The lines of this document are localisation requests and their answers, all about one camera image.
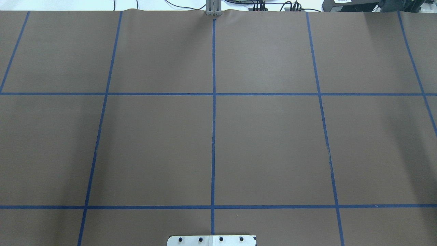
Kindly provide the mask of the black computer box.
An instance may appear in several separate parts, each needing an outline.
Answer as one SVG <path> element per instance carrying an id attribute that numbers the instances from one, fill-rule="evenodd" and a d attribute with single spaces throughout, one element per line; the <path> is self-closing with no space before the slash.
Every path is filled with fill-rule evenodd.
<path id="1" fill-rule="evenodd" d="M 380 0 L 324 0 L 324 12 L 372 12 Z"/>

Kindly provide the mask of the aluminium frame post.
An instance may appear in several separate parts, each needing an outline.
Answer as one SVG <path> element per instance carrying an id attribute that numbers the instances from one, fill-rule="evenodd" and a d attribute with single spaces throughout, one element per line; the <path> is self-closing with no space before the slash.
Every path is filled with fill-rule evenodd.
<path id="1" fill-rule="evenodd" d="M 221 16 L 222 1 L 221 0 L 206 0 L 206 16 Z"/>

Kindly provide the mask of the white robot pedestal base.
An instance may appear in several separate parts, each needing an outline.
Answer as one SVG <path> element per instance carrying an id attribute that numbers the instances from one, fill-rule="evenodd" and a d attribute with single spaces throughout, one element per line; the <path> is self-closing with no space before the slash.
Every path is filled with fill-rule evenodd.
<path id="1" fill-rule="evenodd" d="M 167 240 L 167 246 L 256 246 L 254 235 L 178 235 Z"/>

